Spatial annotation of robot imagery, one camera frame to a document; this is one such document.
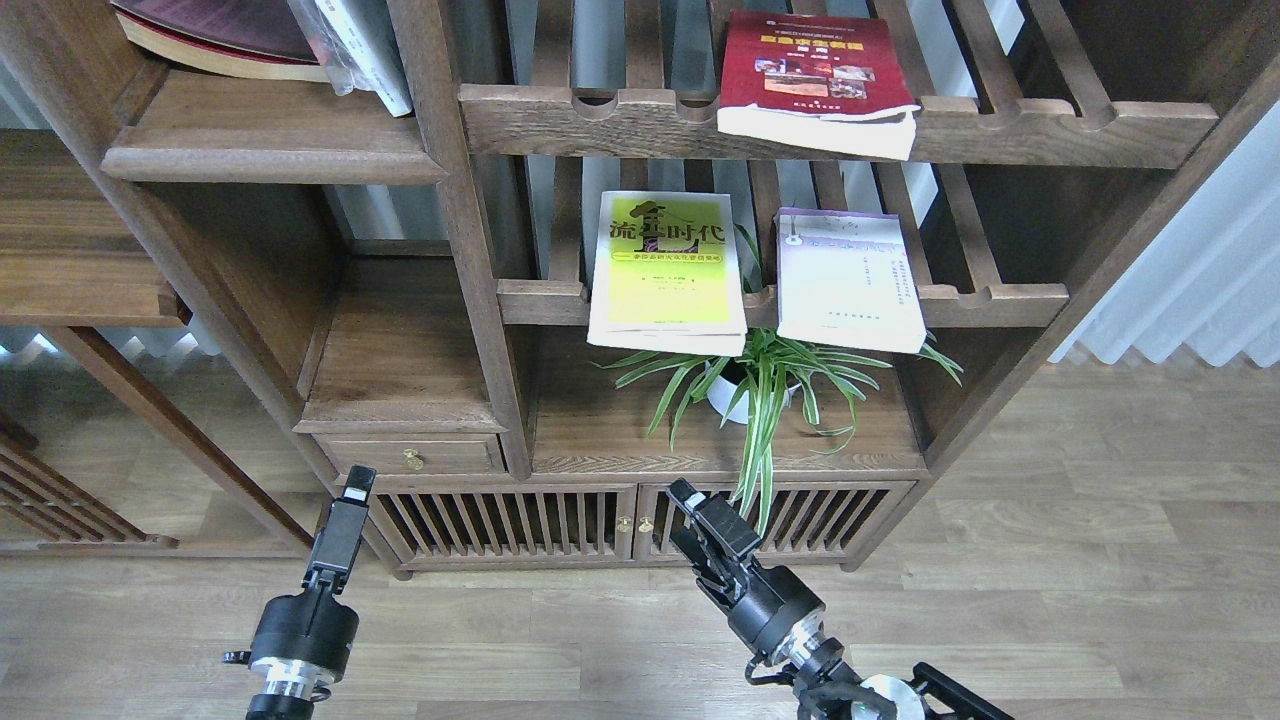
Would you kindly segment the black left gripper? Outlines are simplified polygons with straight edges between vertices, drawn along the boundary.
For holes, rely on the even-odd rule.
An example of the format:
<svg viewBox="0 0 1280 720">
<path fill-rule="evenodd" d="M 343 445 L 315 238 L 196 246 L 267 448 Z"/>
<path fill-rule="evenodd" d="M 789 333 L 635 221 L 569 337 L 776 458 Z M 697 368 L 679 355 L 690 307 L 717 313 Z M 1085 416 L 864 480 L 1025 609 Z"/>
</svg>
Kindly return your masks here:
<svg viewBox="0 0 1280 720">
<path fill-rule="evenodd" d="M 251 647 L 225 652 L 224 664 L 250 666 L 257 673 L 300 664 L 325 682 L 343 679 L 358 629 L 358 614 L 339 603 L 333 593 L 346 588 L 353 569 L 376 475 L 375 469 L 364 465 L 349 469 L 346 487 L 333 500 L 308 557 L 305 591 L 270 600 Z"/>
</svg>

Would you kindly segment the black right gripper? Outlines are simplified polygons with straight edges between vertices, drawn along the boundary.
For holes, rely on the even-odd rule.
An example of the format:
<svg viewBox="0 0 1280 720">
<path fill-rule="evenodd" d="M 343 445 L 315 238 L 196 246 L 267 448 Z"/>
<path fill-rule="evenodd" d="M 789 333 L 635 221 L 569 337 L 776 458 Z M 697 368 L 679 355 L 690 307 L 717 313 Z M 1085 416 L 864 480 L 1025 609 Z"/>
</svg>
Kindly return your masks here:
<svg viewBox="0 0 1280 720">
<path fill-rule="evenodd" d="M 704 495 L 684 478 L 666 493 L 687 519 L 669 533 L 671 542 L 748 648 L 783 661 L 819 633 L 826 605 L 788 568 L 755 560 L 762 538 L 723 497 Z"/>
</svg>

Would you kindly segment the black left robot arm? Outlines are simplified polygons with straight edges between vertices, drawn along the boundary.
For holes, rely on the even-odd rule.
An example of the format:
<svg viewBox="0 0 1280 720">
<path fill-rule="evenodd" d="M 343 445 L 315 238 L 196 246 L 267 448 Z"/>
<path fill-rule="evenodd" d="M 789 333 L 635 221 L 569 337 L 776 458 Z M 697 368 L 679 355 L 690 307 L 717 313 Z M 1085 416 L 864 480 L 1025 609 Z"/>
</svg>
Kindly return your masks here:
<svg viewBox="0 0 1280 720">
<path fill-rule="evenodd" d="M 250 650 L 224 653 L 224 662 L 247 665 L 265 676 L 262 691 L 250 702 L 248 719 L 310 719 L 314 706 L 343 678 L 358 614 L 338 603 L 337 596 L 355 565 L 375 477 L 371 468 L 349 469 L 316 537 L 303 589 L 266 603 Z"/>
</svg>

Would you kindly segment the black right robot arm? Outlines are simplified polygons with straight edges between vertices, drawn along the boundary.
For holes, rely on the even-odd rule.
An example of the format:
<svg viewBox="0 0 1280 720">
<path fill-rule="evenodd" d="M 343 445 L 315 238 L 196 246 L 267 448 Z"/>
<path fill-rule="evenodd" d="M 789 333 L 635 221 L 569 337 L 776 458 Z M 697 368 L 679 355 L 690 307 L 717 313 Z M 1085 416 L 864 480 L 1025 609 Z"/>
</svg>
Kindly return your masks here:
<svg viewBox="0 0 1280 720">
<path fill-rule="evenodd" d="M 760 565 L 755 550 L 762 538 L 724 498 L 704 495 L 684 478 L 667 495 L 689 518 L 672 541 L 704 594 L 753 652 L 748 683 L 791 687 L 797 717 L 1009 717 L 929 664 L 916 664 L 910 682 L 860 676 L 844 661 L 844 646 L 824 633 L 820 598 L 785 565 Z"/>
</svg>

